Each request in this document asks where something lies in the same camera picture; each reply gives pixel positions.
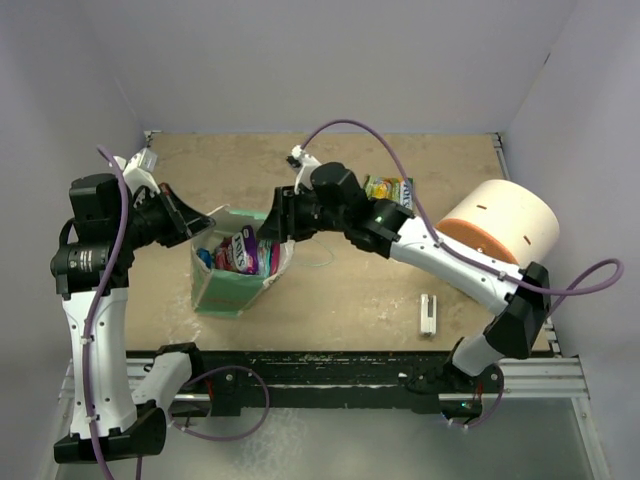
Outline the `green yellow Fox's candy bag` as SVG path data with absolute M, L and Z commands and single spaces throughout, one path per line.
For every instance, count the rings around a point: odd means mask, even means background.
M 381 177 L 367 174 L 364 177 L 364 190 L 370 199 L 387 199 L 402 207 L 414 210 L 413 179 L 402 177 Z

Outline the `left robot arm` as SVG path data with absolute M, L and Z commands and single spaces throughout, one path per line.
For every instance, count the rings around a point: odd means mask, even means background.
M 179 389 L 194 392 L 206 378 L 192 342 L 159 348 L 148 376 L 131 388 L 125 316 L 135 251 L 191 240 L 214 220 L 187 206 L 149 173 L 122 179 L 101 173 L 69 189 L 73 216 L 61 229 L 50 263 L 72 343 L 75 388 L 66 437 L 54 445 L 59 464 L 93 463 L 159 454 L 168 409 Z

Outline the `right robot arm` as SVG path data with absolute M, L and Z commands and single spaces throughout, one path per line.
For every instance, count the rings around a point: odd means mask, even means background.
M 484 305 L 494 316 L 484 330 L 460 340 L 445 366 L 446 383 L 467 391 L 503 358 L 531 355 L 549 311 L 547 270 L 522 269 L 432 233 L 410 209 L 366 195 L 355 174 L 338 162 L 288 157 L 293 185 L 278 187 L 257 236 L 301 242 L 322 231 L 339 232 L 357 249 L 426 271 Z

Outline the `green patterned paper bag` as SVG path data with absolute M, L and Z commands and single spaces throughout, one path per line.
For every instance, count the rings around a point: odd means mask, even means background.
M 217 207 L 209 215 L 216 224 L 191 241 L 191 305 L 199 314 L 238 317 L 251 308 L 257 298 L 278 281 L 290 266 L 298 263 L 294 259 L 295 243 L 280 243 L 278 271 L 268 278 L 259 274 L 243 275 L 219 270 L 214 265 L 208 270 L 196 256 L 198 248 L 206 248 L 213 254 L 224 238 L 237 233 L 245 225 L 253 227 L 258 243 L 257 230 L 266 219 L 264 213 L 233 209 L 228 205 Z

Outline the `purple Fox's candy bag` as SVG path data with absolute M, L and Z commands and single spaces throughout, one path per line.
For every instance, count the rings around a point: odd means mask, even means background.
M 243 275 L 259 273 L 258 243 L 251 225 L 226 237 L 214 249 L 213 265 L 216 269 Z

